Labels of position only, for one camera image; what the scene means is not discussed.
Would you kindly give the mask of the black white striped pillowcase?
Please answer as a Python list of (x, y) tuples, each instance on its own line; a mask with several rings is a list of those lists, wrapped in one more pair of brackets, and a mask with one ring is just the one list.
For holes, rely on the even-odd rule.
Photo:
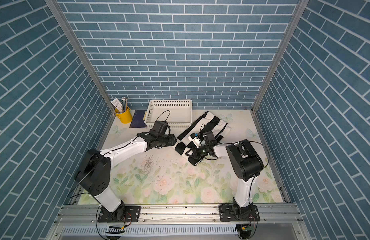
[(174, 149), (175, 151), (182, 156), (185, 160), (191, 163), (193, 166), (198, 165), (202, 160), (194, 160), (192, 157), (188, 157), (188, 148), (187, 145), (190, 142), (188, 137), (192, 133), (204, 133), (208, 131), (212, 131), (215, 139), (218, 141), (218, 144), (221, 144), (221, 140), (226, 137), (226, 135), (231, 131), (231, 127), (228, 125), (227, 122), (221, 120), (217, 116), (213, 115), (211, 112), (205, 112), (201, 115), (198, 119), (196, 119), (189, 128), (187, 128), (184, 132), (182, 132), (178, 136), (178, 141), (176, 142)]

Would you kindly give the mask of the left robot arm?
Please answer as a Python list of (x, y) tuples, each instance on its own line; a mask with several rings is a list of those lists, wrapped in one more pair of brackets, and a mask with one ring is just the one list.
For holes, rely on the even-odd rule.
[(75, 174), (75, 180), (109, 213), (118, 211), (123, 201), (116, 196), (109, 186), (111, 170), (122, 161), (149, 151), (174, 146), (177, 142), (171, 134), (171, 127), (167, 121), (155, 121), (148, 132), (138, 133), (128, 142), (105, 150), (88, 150)]

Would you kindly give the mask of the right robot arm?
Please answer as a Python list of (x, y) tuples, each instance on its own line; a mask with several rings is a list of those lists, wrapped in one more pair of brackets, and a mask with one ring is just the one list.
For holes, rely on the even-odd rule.
[(211, 156), (213, 160), (228, 157), (234, 173), (240, 179), (233, 198), (233, 204), (240, 210), (253, 203), (252, 185), (256, 177), (267, 166), (252, 146), (253, 141), (242, 140), (234, 143), (220, 143), (212, 132), (203, 134), (204, 145), (197, 145), (199, 135), (192, 141), (194, 146), (185, 151), (185, 155), (195, 164)]

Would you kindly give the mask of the dark blue notebook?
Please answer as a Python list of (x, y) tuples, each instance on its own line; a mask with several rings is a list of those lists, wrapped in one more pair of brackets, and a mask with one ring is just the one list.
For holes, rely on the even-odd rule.
[(145, 115), (145, 110), (136, 110), (134, 112), (130, 128), (146, 128), (147, 125), (145, 124)]

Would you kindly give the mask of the white plastic basket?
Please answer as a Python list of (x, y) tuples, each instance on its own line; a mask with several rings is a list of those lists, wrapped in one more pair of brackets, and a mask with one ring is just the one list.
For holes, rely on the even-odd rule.
[(192, 100), (150, 100), (145, 124), (152, 128), (155, 121), (167, 121), (171, 128), (188, 128), (193, 122)]

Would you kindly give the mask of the yellow pen cup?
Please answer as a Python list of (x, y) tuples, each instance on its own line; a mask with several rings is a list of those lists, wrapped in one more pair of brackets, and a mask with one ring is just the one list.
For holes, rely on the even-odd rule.
[(115, 109), (116, 117), (121, 121), (123, 124), (129, 124), (132, 122), (133, 117), (130, 112), (130, 108), (127, 107), (126, 111), (121, 113), (118, 109)]

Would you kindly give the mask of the floral table mat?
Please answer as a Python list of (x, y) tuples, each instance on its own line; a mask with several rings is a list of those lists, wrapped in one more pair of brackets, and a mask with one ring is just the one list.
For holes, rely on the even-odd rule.
[[(248, 139), (261, 142), (249, 110), (211, 111), (228, 123), (231, 131), (221, 141)], [(100, 149), (122, 144), (148, 129), (130, 128), (116, 118)], [(217, 204), (231, 203), (239, 178), (228, 158), (203, 160), (193, 166), (174, 149), (153, 149), (134, 155), (112, 170), (110, 187), (126, 204)], [(282, 203), (283, 198), (269, 165), (254, 181), (254, 203)]]

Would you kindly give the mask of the pens in cup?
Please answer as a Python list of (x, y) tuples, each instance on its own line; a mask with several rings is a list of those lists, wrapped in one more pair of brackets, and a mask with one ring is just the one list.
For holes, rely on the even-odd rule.
[(123, 107), (123, 113), (127, 111), (128, 108), (128, 98), (122, 97), (122, 107)]

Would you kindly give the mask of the white paper tag in cup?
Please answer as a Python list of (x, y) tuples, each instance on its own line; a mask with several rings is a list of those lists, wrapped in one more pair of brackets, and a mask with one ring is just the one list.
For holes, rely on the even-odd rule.
[(114, 105), (114, 107), (120, 112), (120, 113), (123, 113), (124, 112), (124, 107), (123, 107), (123, 104), (122, 102), (120, 102), (117, 98), (113, 99), (111, 101), (111, 103)]

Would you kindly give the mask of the white vent grille strip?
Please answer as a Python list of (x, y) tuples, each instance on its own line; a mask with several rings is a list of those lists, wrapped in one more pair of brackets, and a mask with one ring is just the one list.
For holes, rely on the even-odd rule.
[(144, 237), (175, 235), (226, 235), (237, 233), (235, 225), (133, 225), (120, 231), (108, 226), (68, 226), (62, 231), (63, 236), (102, 236)]

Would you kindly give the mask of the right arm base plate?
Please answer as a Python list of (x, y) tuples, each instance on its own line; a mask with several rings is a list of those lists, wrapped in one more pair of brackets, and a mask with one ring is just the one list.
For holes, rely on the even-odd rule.
[(236, 204), (219, 205), (221, 222), (259, 222), (260, 215), (256, 205), (249, 205), (241, 208)]

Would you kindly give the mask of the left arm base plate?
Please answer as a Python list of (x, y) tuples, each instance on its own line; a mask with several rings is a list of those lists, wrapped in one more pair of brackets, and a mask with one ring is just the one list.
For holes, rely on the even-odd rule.
[(136, 223), (139, 220), (141, 209), (141, 206), (120, 206), (111, 213), (101, 207), (97, 220), (99, 223)]

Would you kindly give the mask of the aluminium front rail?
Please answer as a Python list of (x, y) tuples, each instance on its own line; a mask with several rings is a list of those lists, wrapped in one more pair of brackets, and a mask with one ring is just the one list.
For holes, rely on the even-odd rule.
[[(260, 224), (289, 224), (302, 222), (303, 218), (296, 204), (256, 204)], [(93, 225), (100, 213), (98, 205), (64, 205), (54, 225)], [(218, 224), (218, 204), (141, 205), (140, 225), (147, 224)]]

